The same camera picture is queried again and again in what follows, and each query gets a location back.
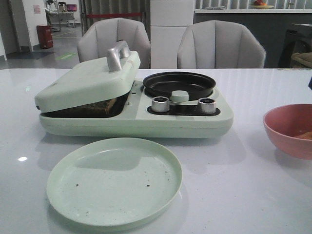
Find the green floor sign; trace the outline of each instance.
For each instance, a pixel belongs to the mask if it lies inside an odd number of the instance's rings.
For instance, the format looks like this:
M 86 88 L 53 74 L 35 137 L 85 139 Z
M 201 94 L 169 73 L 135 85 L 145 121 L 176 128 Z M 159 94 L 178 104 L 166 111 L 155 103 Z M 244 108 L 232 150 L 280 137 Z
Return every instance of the green floor sign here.
M 76 53 L 66 53 L 64 55 L 61 55 L 59 57 L 56 58 L 56 60 L 60 60 L 60 59 L 70 59 L 72 58 L 73 56 L 75 56 Z

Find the black nonstick pan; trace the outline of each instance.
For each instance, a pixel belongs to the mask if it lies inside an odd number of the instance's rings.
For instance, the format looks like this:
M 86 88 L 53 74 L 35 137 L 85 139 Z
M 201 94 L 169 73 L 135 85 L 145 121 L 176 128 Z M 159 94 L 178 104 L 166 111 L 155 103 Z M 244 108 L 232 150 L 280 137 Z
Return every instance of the black nonstick pan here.
M 191 72 L 163 72 L 150 75 L 143 80 L 145 92 L 153 97 L 171 97 L 171 92 L 188 92 L 189 100 L 208 97 L 215 87 L 211 77 Z

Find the table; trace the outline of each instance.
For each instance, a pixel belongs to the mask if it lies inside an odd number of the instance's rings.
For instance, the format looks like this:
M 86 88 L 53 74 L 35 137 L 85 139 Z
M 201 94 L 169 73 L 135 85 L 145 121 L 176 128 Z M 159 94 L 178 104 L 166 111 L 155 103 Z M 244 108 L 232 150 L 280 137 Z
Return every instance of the table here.
M 68 20 L 75 20 L 73 12 L 47 12 L 48 17 L 51 20 L 51 24 L 67 24 Z
M 49 204 L 46 182 L 68 153 L 101 137 L 55 136 L 39 123 L 34 96 L 68 69 L 0 71 L 0 233 L 88 234 Z M 139 70 L 137 79 L 168 70 Z M 150 138 L 173 151 L 183 183 L 168 210 L 128 234 L 310 234 L 312 161 L 276 149 L 262 117 L 271 108 L 312 103 L 312 70 L 208 69 L 234 111 L 217 139 Z

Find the shelf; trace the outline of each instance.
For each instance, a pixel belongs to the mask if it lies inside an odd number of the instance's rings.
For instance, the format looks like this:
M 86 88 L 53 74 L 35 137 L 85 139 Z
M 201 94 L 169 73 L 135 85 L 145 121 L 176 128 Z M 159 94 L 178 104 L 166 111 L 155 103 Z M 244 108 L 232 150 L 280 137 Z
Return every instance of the shelf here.
M 196 9 L 195 14 L 310 14 L 312 9 L 233 9 L 205 10 Z

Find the wall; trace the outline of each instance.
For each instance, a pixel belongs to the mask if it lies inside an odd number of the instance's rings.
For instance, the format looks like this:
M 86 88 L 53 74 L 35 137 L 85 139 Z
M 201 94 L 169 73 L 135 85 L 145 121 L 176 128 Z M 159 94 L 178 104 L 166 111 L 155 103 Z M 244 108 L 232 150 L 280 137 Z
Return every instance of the wall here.
M 21 47 L 21 50 L 23 47 L 29 49 L 30 40 L 22 0 L 10 0 L 10 3 L 19 46 Z
M 42 0 L 23 0 L 23 5 L 31 44 L 30 49 L 32 51 L 34 46 L 39 45 L 36 26 L 41 24 L 47 25 L 44 3 Z M 40 14 L 34 13 L 34 5 L 39 5 Z
M 1 32 L 0 32 L 0 57 L 4 56 L 4 59 L 6 60 L 5 50 L 2 42 Z

